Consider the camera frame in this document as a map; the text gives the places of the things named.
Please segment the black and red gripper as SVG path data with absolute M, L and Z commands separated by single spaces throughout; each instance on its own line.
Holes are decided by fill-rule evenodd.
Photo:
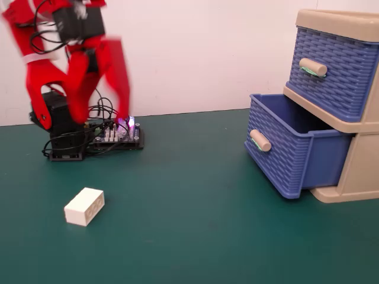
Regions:
M 86 17 L 81 18 L 74 8 L 61 8 L 53 13 L 61 42 L 87 40 L 105 34 L 100 7 L 86 7 Z M 105 39 L 103 42 L 105 78 L 118 98 L 117 118 L 129 117 L 130 84 L 126 60 L 120 39 Z M 71 54 L 66 77 L 66 96 L 72 119 L 84 123 L 89 114 L 89 100 L 97 87 L 98 74 L 87 72 L 89 57 L 82 51 Z

